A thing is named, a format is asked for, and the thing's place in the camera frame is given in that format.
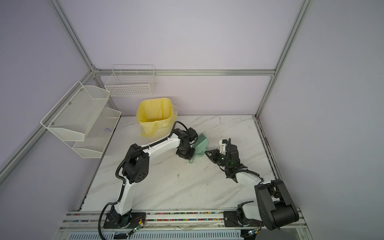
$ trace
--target white metal shelf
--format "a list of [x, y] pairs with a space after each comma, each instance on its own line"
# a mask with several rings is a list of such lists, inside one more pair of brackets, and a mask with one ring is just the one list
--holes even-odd
[[108, 90], [76, 82], [68, 93], [40, 123], [82, 158], [101, 158], [121, 112], [105, 107]]
[[84, 141], [101, 110], [109, 99], [110, 92], [96, 86], [83, 86], [65, 104], [50, 123], [41, 124], [62, 141]]
[[76, 142], [72, 149], [82, 158], [101, 158], [120, 115], [117, 110], [103, 108], [85, 140]]
[[105, 89], [113, 97], [152, 96], [156, 86], [153, 65], [112, 65]]

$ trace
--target black cable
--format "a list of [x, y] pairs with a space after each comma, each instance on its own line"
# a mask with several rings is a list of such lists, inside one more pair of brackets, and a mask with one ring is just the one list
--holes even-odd
[[229, 169], [229, 155], [231, 154], [231, 139], [228, 138], [228, 143], [227, 143], [228, 151], [225, 150], [225, 167]]
[[149, 146], [145, 146], [145, 147], [138, 148], [138, 149], [134, 150], [133, 152], [131, 152], [130, 154], [128, 154], [128, 155], [123, 159], [123, 161], [121, 161], [121, 163], [119, 164], [119, 166], [117, 167], [116, 172], [115, 172], [115, 176], [116, 176], [116, 178], [122, 180], [123, 184], [125, 184], [125, 183], [126, 183], [125, 178], [122, 177], [122, 176], [120, 176], [119, 173], [120, 173], [120, 169], [124, 166], [124, 164], [126, 163], [126, 161], [127, 161], [128, 159], [130, 159], [130, 158], [132, 157], [133, 154], [135, 154], [135, 153], [137, 153], [137, 152], [140, 152], [140, 151], [142, 151], [142, 150], [148, 149], [148, 148], [150, 148], [150, 147], [153, 147], [153, 146], [155, 146], [155, 145], [157, 145], [157, 144], [159, 144], [159, 143], [162, 143], [162, 142], [164, 142], [165, 140], [167, 140], [169, 137], [171, 137], [172, 134], [173, 134], [173, 131], [175, 130], [176, 123], [180, 123], [186, 130], [188, 130], [187, 127], [186, 127], [182, 122], [175, 121], [175, 122], [173, 123], [172, 130], [170, 131], [170, 133], [169, 133], [169, 135], [168, 135], [167, 137], [165, 137], [165, 138], [163, 138], [163, 139], [160, 139], [160, 140], [158, 140], [157, 142], [154, 142], [154, 143], [150, 144]]
[[255, 236], [254, 239], [256, 239], [257, 233], [258, 233], [259, 231], [261, 231], [261, 229], [262, 229], [262, 224], [261, 224], [261, 222], [260, 222], [259, 220], [256, 220], [256, 219], [254, 219], [254, 220], [257, 222], [257, 228], [255, 228], [255, 229], [253, 229], [253, 230], [251, 230], [251, 231], [255, 231], [255, 232], [254, 232], [253, 234], [250, 234], [250, 233], [248, 232], [247, 235], [240, 234], [240, 237], [243, 237], [243, 238], [245, 239], [245, 238], [248, 238], [248, 237], [252, 237], [252, 236], [254, 235], [254, 236]]
[[236, 173], [239, 173], [239, 172], [247, 172], [247, 173], [250, 173], [250, 174], [253, 174], [255, 176], [257, 176], [258, 178], [260, 178], [260, 180], [263, 182], [264, 181], [264, 178], [260, 177], [260, 174], [258, 174], [257, 172], [254, 172], [254, 171], [251, 171], [251, 170], [248, 170], [248, 169], [239, 169], [233, 173], [231, 173], [227, 178], [233, 178], [235, 176]]
[[125, 184], [126, 184], [126, 182], [127, 182], [127, 181], [125, 180], [124, 177], [122, 177], [122, 176], [119, 175], [119, 173], [120, 173], [120, 169], [124, 166], [124, 164], [127, 162], [128, 159], [131, 159], [131, 157], [132, 157], [133, 154], [135, 154], [135, 153], [137, 153], [137, 152], [140, 152], [140, 151], [142, 151], [142, 150], [148, 149], [148, 148], [150, 148], [150, 147], [152, 147], [152, 146], [154, 146], [154, 145], [157, 145], [157, 144], [159, 144], [159, 143], [162, 143], [162, 142], [166, 141], [168, 138], [170, 138], [170, 137], [172, 136], [172, 134], [173, 134], [173, 131], [175, 130], [176, 123], [180, 123], [180, 124], [185, 128], [185, 130], [188, 130], [187, 127], [186, 127], [182, 122], [175, 121], [174, 124], [173, 124], [172, 130], [171, 130], [171, 132], [169, 133], [169, 135], [168, 135], [167, 137], [165, 137], [165, 138], [163, 138], [163, 139], [160, 139], [160, 140], [158, 140], [157, 142], [154, 142], [154, 143], [150, 144], [149, 146], [141, 147], [141, 148], [138, 148], [138, 149], [134, 150], [133, 152], [131, 152], [130, 154], [128, 154], [128, 155], [123, 159], [123, 161], [121, 161], [121, 163], [119, 164], [119, 166], [117, 167], [116, 172], [115, 172], [115, 176], [116, 176], [116, 178], [122, 180], [123, 185], [121, 186], [120, 195], [119, 195], [118, 200], [117, 200], [116, 202], [109, 202], [109, 203], [107, 203], [107, 205], [105, 205], [105, 207], [104, 207], [103, 210], [101, 211], [101, 214], [100, 214], [100, 217], [99, 217], [99, 222], [98, 222], [98, 232], [99, 232], [99, 235], [100, 235], [100, 237], [101, 237], [102, 240], [106, 240], [106, 239], [104, 238], [104, 236], [102, 235], [102, 233], [101, 233], [101, 218], [103, 217], [104, 211], [105, 211], [105, 209], [106, 209], [109, 205], [112, 205], [112, 206], [113, 206], [113, 205], [116, 205], [118, 202], [120, 202], [120, 200], [121, 200], [121, 198], [122, 198], [122, 193], [124, 192], [124, 191], [123, 191], [123, 190], [124, 190], [124, 186], [125, 186]]
[[98, 221], [98, 224], [97, 224], [97, 230], [99, 232], [99, 236], [102, 240], [106, 240], [103, 236], [103, 234], [101, 233], [101, 218], [103, 217], [103, 214], [104, 214], [104, 211], [105, 209], [109, 206], [109, 205], [116, 205], [118, 202], [109, 202], [107, 203], [107, 205], [105, 205], [105, 207], [103, 208], [103, 210], [101, 211], [101, 214], [100, 214], [100, 217], [99, 217], [99, 221]]
[[235, 222], [230, 218], [227, 218], [227, 219], [230, 220], [231, 222], [233, 222], [234, 224], [238, 225], [239, 227], [243, 227], [243, 224], [241, 224], [240, 222]]

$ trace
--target trash bag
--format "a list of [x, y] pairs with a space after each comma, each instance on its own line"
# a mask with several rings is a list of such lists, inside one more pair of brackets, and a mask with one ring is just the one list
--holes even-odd
[[141, 136], [159, 138], [168, 135], [176, 121], [177, 107], [169, 98], [155, 98], [142, 101], [136, 113], [141, 126]]

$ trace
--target white marble surface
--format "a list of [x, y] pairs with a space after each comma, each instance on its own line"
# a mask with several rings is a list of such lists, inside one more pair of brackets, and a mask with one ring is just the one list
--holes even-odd
[[[217, 148], [219, 140], [231, 138], [232, 144], [237, 145], [241, 163], [264, 178], [274, 179], [251, 115], [179, 116], [177, 120], [198, 134], [204, 133], [209, 140], [208, 150]], [[82, 211], [100, 211], [107, 202], [116, 201], [121, 188], [121, 180], [114, 175], [117, 166], [130, 145], [149, 143], [139, 136], [140, 131], [135, 117], [120, 119]], [[189, 164], [175, 152], [172, 149], [151, 159], [149, 174], [135, 193], [133, 209], [222, 209], [256, 200], [254, 191], [225, 178], [206, 156]]]

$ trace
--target green dustpan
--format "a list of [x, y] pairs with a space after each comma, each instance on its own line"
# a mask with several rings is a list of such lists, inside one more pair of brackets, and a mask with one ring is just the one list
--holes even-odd
[[200, 134], [199, 137], [197, 138], [197, 141], [193, 144], [193, 148], [195, 149], [195, 155], [193, 156], [192, 159], [189, 160], [189, 163], [193, 163], [193, 160], [195, 157], [202, 157], [205, 155], [205, 151], [207, 150], [208, 147], [208, 139], [204, 134]]

